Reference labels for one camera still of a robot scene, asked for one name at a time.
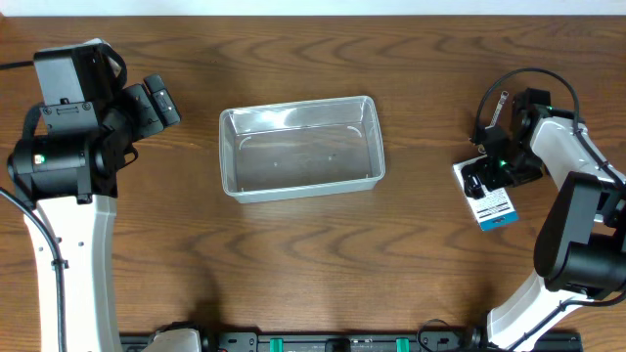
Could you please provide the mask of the clear plastic container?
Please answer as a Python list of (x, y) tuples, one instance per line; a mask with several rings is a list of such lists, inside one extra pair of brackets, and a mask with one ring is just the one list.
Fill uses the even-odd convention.
[(239, 203), (369, 191), (385, 175), (369, 96), (223, 110), (219, 160), (223, 191)]

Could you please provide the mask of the white blue cardboard box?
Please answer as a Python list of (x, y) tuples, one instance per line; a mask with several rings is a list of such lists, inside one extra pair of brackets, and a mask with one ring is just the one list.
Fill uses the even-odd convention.
[(482, 231), (490, 231), (518, 220), (517, 212), (504, 188), (488, 191), (482, 182), (474, 177), (473, 180), (478, 182), (484, 196), (472, 198), (466, 192), (466, 178), (462, 174), (462, 169), (486, 158), (486, 155), (482, 155), (452, 165), (453, 173), (469, 205), (470, 212)]

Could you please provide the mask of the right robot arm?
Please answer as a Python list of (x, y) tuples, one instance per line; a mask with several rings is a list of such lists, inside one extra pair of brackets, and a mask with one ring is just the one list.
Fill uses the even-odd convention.
[(514, 96), (512, 126), (478, 131), (481, 156), (453, 172), (482, 230), (516, 220), (508, 187), (549, 174), (558, 194), (539, 231), (534, 269), (503, 304), (491, 309), (465, 349), (530, 351), (579, 307), (625, 299), (625, 176), (600, 153), (574, 112), (528, 88)]

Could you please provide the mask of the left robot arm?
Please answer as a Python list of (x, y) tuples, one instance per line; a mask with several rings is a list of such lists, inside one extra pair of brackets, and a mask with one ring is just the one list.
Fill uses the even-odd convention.
[(129, 84), (102, 40), (43, 49), (32, 59), (43, 99), (26, 114), (7, 160), (35, 255), (41, 347), (118, 351), (112, 283), (117, 173), (136, 143), (181, 120), (157, 74)]

